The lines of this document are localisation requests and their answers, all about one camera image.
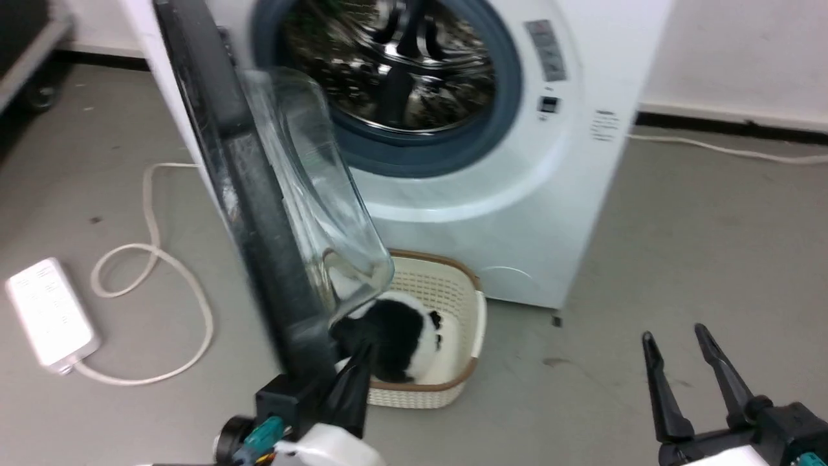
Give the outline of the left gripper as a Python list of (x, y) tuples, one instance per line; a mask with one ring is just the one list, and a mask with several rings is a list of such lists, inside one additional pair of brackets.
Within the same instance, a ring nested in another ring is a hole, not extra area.
[(386, 466), (364, 441), (375, 345), (358, 343), (330, 381), (278, 375), (215, 438), (215, 466)]

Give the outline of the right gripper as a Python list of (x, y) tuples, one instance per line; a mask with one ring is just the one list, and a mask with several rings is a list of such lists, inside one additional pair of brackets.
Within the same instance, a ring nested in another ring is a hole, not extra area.
[(706, 325), (698, 322), (693, 329), (721, 390), (728, 428), (695, 436), (666, 378), (659, 345), (645, 331), (642, 351), (651, 413), (662, 444), (659, 466), (687, 466), (741, 447), (757, 454), (758, 466), (828, 466), (828, 421), (800, 402), (775, 405), (766, 396), (754, 396)]

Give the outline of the white power strip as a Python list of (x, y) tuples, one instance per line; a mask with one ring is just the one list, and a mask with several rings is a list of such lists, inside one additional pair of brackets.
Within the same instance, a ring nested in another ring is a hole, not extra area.
[(4, 288), (38, 364), (66, 375), (100, 348), (101, 339), (56, 258), (12, 275)]

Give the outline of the cream plastic laundry basket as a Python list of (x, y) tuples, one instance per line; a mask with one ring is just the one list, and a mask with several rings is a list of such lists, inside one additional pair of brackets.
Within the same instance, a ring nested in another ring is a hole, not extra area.
[(463, 263), (416, 252), (391, 253), (390, 288), (410, 294), (443, 316), (443, 343), (432, 368), (414, 384), (382, 383), (372, 375), (369, 404), (429, 410), (452, 404), (478, 366), (487, 329), (486, 299)]

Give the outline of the black and white panda plush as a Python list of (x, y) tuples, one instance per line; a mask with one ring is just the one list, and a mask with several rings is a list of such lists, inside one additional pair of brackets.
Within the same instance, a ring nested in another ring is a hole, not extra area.
[(376, 349), (372, 375), (382, 383), (419, 383), (442, 348), (443, 316), (422, 300), (389, 290), (335, 322), (331, 336), (340, 359), (352, 357), (363, 342)]

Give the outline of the white front-load washing machine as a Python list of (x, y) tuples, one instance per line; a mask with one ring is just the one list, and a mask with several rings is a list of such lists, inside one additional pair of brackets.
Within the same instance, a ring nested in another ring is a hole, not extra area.
[[(190, 159), (204, 164), (151, 0), (117, 1)], [(298, 0), (204, 2), (237, 68), (305, 74), (288, 56), (281, 29)], [(441, 2), (488, 48), (493, 104), (456, 129), (403, 135), (349, 118), (319, 84), (335, 142), (386, 247), (457, 260), (489, 298), (559, 309), (675, 0)]]

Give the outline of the dark wheeled cart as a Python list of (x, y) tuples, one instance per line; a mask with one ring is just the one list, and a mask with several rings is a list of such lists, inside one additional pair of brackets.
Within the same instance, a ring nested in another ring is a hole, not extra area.
[(39, 114), (53, 106), (58, 85), (51, 59), (74, 24), (66, 0), (0, 0), (0, 115), (11, 107)]

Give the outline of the steel washing machine drum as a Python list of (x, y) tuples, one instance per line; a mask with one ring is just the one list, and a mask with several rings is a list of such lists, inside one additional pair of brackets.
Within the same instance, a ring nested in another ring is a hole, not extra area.
[(331, 105), (378, 129), (434, 135), (495, 100), (488, 48), (441, 0), (298, 0), (281, 29)]

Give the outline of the washing machine door glass bowl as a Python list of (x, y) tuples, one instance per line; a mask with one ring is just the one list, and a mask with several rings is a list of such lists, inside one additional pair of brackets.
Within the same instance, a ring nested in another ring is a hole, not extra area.
[(320, 85), (237, 68), (204, 0), (151, 0), (164, 56), (282, 371), (327, 383), (329, 328), (394, 274), (343, 161)]

